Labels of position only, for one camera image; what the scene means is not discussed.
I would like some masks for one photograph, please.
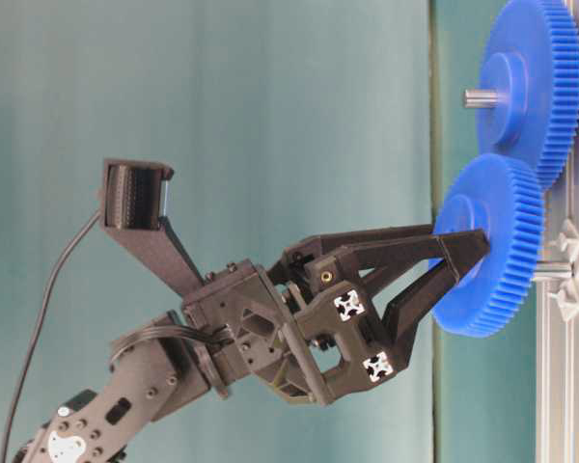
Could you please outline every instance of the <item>black cable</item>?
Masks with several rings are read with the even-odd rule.
[[[26,356],[24,357],[23,367],[17,378],[17,383],[15,385],[15,391],[13,394],[13,399],[11,400],[11,405],[9,407],[9,415],[7,416],[7,423],[4,427],[4,433],[2,435],[2,446],[0,449],[0,463],[7,462],[7,452],[9,451],[9,439],[11,438],[11,431],[13,429],[13,420],[15,416],[15,411],[17,410],[17,404],[19,398],[21,397],[21,390],[23,389],[23,383],[26,380],[26,375],[28,374],[28,368],[30,367],[30,361],[32,360],[32,355],[37,347],[37,342],[39,341],[39,335],[41,334],[42,325],[45,322],[45,316],[47,315],[47,306],[49,305],[49,298],[51,297],[51,292],[58,278],[58,274],[70,256],[70,253],[75,249],[75,246],[79,244],[82,238],[90,231],[90,229],[95,225],[98,220],[100,213],[95,212],[93,216],[88,219],[88,222],[81,228],[77,235],[70,241],[67,247],[63,250],[62,254],[54,264],[49,274],[49,279],[45,286],[45,291],[42,296],[41,309],[37,315],[37,321],[35,323],[34,330],[32,332],[32,337],[30,343],[28,344],[28,350]]]

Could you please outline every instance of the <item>mounting hole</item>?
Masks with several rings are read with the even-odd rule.
[[[326,270],[325,272],[321,272],[321,282],[322,283],[330,283],[332,282],[334,275],[332,274],[332,272],[329,272],[328,270]]]

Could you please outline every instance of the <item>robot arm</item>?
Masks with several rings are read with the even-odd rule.
[[[265,270],[249,260],[202,278],[166,217],[155,163],[105,161],[101,227],[182,298],[113,342],[112,377],[58,409],[23,463],[114,462],[148,422],[214,388],[258,376],[290,403],[327,405],[370,390],[407,368],[420,320],[489,251],[483,231],[432,234],[431,225],[314,236]],[[440,259],[380,317],[372,299],[424,259]],[[320,371],[310,346],[337,347]]]

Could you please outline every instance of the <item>metal shaft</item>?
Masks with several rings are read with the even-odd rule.
[[[494,90],[470,89],[463,92],[463,106],[470,109],[493,108],[498,103]]]
[[[533,281],[549,282],[572,278],[572,265],[569,262],[539,261]]]

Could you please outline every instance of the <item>white label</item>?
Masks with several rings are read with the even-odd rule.
[[[52,463],[76,463],[86,451],[86,441],[79,436],[60,437],[56,431],[51,431],[47,451]]]

